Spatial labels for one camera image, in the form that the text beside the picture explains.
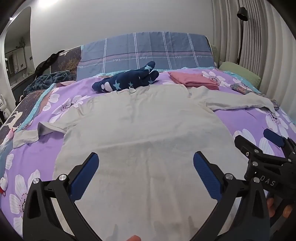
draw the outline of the ceiling light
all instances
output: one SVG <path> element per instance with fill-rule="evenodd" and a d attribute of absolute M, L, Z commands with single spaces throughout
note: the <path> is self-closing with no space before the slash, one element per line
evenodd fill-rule
<path fill-rule="evenodd" d="M 39 4 L 42 7 L 48 7 L 50 5 L 53 5 L 57 2 L 58 0 L 39 0 Z"/>

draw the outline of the white figurine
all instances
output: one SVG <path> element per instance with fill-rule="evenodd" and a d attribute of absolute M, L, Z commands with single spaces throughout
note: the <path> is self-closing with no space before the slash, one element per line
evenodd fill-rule
<path fill-rule="evenodd" d="M 1 178 L 0 179 L 0 194 L 2 194 L 3 196 L 5 196 L 5 191 L 7 189 L 7 180 L 5 178 Z"/>
<path fill-rule="evenodd" d="M 6 107 L 7 107 L 6 101 L 4 97 L 0 95 L 0 111 L 3 111 L 4 117 L 8 119 L 11 113 Z"/>

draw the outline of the navy blue sock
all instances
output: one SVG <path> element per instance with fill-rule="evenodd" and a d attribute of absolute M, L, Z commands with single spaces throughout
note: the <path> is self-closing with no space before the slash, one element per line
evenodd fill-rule
<path fill-rule="evenodd" d="M 104 78 L 99 82 L 95 82 L 92 88 L 97 92 L 111 92 L 128 89 L 129 87 L 136 89 L 139 86 L 153 84 L 159 76 L 158 71 L 152 71 L 154 67 L 155 62 L 150 61 L 146 66 L 140 69 L 122 72 L 112 77 Z"/>

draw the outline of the lamp head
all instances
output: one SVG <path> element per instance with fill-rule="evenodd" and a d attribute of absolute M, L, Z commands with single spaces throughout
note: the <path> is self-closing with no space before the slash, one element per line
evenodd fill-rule
<path fill-rule="evenodd" d="M 244 7 L 240 7 L 237 12 L 237 17 L 243 21 L 248 21 L 248 11 Z"/>

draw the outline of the purple bedsheet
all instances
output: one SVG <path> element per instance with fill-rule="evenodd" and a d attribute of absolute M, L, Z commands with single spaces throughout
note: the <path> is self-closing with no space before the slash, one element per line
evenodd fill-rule
<path fill-rule="evenodd" d="M 220 82 L 219 91 L 240 94 L 230 89 L 233 83 L 240 81 L 217 69 L 182 69 L 180 72 L 203 73 L 204 76 L 215 78 Z M 78 107 L 97 93 L 91 88 L 92 84 L 101 80 L 98 77 L 84 79 L 69 86 L 56 88 L 51 94 L 47 105 L 35 117 L 27 128 L 36 129 L 40 121 L 54 122 L 69 108 Z M 167 72 L 157 78 L 155 84 L 174 84 Z M 283 156 L 281 149 L 263 137 L 263 130 L 272 129 L 274 132 L 296 140 L 296 127 L 290 118 L 279 110 L 272 114 L 268 110 L 249 108 L 240 110 L 217 110 L 215 112 L 227 126 L 231 135 L 243 135 L 257 145 L 266 154 Z M 39 141 L 13 149 L 8 155 L 11 162 L 8 177 L 6 196 L 2 196 L 1 209 L 11 225 L 19 234 L 22 234 L 22 216 L 28 189 L 32 180 L 40 177 L 43 181 L 51 180 L 55 159 L 63 144 L 63 134 L 54 132 L 40 137 Z"/>

